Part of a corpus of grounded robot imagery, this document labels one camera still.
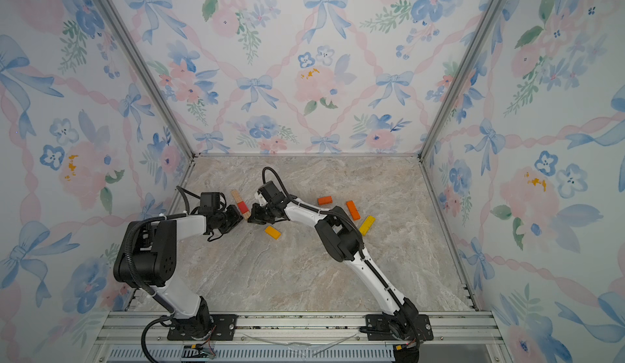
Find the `yellow rectangular block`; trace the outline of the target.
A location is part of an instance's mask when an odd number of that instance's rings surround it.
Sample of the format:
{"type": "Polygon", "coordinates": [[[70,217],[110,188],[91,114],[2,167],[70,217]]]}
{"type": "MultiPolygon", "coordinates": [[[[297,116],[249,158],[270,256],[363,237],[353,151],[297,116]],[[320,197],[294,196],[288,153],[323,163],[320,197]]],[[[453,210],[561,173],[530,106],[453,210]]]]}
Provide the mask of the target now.
{"type": "Polygon", "coordinates": [[[282,233],[280,231],[278,231],[277,229],[275,229],[273,226],[268,226],[265,228],[265,233],[268,234],[268,236],[270,236],[271,238],[278,240],[282,233]]]}

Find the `red rectangular block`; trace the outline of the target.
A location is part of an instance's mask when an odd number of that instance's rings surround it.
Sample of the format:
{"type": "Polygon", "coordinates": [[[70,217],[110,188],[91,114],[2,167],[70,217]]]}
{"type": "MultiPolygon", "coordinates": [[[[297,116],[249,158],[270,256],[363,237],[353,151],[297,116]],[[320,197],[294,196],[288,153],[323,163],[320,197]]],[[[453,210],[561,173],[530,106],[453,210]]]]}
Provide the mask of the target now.
{"type": "Polygon", "coordinates": [[[242,213],[242,215],[244,215],[244,213],[247,213],[249,211],[249,208],[245,202],[239,203],[237,204],[237,206],[238,206],[239,211],[242,213]]]}

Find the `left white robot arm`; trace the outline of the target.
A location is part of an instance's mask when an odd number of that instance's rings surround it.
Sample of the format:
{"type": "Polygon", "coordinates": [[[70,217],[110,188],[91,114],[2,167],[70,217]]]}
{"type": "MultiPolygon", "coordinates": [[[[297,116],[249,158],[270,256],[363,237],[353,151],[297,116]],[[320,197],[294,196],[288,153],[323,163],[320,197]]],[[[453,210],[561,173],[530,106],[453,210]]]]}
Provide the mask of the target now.
{"type": "Polygon", "coordinates": [[[208,304],[177,274],[177,243],[195,236],[228,234],[243,216],[234,206],[206,214],[179,213],[132,221],[122,240],[113,275],[115,280],[151,296],[172,316],[174,327],[213,328],[208,304]]]}

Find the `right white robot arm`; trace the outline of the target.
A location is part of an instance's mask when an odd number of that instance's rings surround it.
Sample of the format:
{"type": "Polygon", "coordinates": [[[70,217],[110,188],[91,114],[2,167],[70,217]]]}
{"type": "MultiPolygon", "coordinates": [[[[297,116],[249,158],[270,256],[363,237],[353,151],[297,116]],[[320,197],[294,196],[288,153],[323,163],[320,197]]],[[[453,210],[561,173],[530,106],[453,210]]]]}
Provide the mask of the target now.
{"type": "Polygon", "coordinates": [[[350,268],[374,296],[389,321],[391,335],[409,342],[425,340],[418,328],[418,309],[376,265],[363,235],[342,208],[319,208],[300,200],[262,201],[252,205],[249,221],[257,225],[292,221],[315,229],[330,257],[350,268]]]}

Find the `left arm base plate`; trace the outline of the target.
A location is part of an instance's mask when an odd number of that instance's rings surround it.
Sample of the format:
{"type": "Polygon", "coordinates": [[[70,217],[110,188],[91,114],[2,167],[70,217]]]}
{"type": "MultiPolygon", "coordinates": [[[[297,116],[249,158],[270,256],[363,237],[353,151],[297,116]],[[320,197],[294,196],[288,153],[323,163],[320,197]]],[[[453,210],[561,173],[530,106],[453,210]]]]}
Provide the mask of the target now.
{"type": "Polygon", "coordinates": [[[237,325],[236,314],[209,314],[189,319],[174,319],[167,335],[168,341],[232,341],[237,325]]]}

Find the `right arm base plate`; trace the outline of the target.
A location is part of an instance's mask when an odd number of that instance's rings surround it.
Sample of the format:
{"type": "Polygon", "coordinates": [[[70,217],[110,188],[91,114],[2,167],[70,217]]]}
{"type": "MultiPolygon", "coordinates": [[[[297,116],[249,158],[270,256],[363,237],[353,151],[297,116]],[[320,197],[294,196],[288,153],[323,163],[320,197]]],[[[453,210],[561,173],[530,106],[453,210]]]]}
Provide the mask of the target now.
{"type": "Polygon", "coordinates": [[[366,334],[369,341],[434,340],[430,319],[425,314],[418,314],[408,322],[402,322],[398,317],[387,314],[368,314],[365,320],[366,325],[360,327],[359,332],[366,334]]]}

